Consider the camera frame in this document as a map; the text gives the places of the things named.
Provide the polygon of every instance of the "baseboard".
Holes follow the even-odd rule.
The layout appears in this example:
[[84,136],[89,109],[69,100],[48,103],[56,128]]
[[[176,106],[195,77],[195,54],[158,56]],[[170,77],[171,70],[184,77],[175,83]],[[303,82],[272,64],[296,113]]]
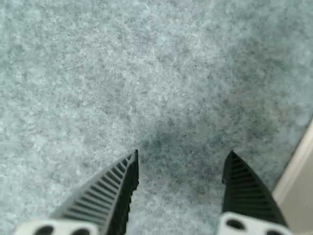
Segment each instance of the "baseboard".
[[313,120],[279,180],[273,197],[295,235],[313,235]]

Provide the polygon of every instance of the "floor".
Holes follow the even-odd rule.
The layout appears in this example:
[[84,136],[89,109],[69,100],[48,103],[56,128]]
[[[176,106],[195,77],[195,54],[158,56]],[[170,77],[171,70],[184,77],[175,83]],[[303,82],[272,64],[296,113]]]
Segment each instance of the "floor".
[[216,231],[234,149],[273,189],[313,115],[310,0],[5,0],[0,234],[139,149],[128,235]]

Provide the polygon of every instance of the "screw hole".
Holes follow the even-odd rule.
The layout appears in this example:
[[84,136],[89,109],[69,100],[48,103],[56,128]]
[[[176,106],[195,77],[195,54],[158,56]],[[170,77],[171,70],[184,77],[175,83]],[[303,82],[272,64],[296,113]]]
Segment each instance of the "screw hole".
[[90,235],[90,232],[88,229],[78,229],[72,235]]
[[226,222],[226,224],[234,229],[238,230],[245,230],[245,226],[242,222],[235,220],[235,219],[230,219]]
[[266,235],[283,235],[281,232],[269,230]]
[[53,232],[53,227],[50,225],[43,226],[39,228],[35,235],[51,235]]

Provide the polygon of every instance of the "ridged rubber pad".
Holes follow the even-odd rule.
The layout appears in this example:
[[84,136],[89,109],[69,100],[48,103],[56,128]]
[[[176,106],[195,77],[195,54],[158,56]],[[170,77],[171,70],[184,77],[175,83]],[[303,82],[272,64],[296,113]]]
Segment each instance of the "ridged rubber pad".
[[126,232],[131,196],[138,185],[138,151],[95,175],[52,215],[95,223],[101,235]]
[[223,212],[235,212],[287,227],[271,192],[233,151],[224,164],[223,184],[226,185]]

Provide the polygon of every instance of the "gray carpet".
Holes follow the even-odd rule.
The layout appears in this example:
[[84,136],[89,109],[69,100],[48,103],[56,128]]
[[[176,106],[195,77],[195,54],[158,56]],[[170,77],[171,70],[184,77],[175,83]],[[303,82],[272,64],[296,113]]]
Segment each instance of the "gray carpet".
[[310,0],[6,0],[1,231],[139,149],[128,235],[212,235],[234,149],[273,189],[313,114]]

